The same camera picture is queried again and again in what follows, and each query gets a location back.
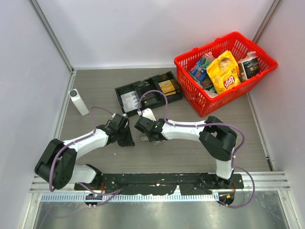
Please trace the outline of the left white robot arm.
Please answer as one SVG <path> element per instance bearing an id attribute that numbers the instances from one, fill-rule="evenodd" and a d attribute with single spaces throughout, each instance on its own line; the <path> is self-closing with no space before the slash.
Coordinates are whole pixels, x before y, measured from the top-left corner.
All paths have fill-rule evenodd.
<path id="1" fill-rule="evenodd" d="M 99 125 L 79 138 L 51 140 L 34 172 L 49 183 L 51 190 L 62 189 L 67 184 L 74 184 L 75 190 L 100 189 L 102 172 L 90 164 L 78 166 L 75 163 L 83 155 L 115 142 L 121 147 L 135 145 L 126 114 L 113 114 L 107 124 Z"/>

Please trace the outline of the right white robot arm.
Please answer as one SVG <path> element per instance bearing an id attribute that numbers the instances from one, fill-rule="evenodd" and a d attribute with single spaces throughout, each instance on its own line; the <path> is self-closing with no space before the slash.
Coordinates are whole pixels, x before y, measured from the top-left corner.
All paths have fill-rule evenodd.
<path id="1" fill-rule="evenodd" d="M 231 125 L 224 124 L 215 116 L 199 122 L 176 122 L 168 119 L 150 119 L 141 116 L 135 128 L 144 133 L 150 142 L 172 139 L 200 142 L 216 161 L 215 182 L 220 188 L 232 184 L 233 156 L 238 149 L 237 134 Z"/>

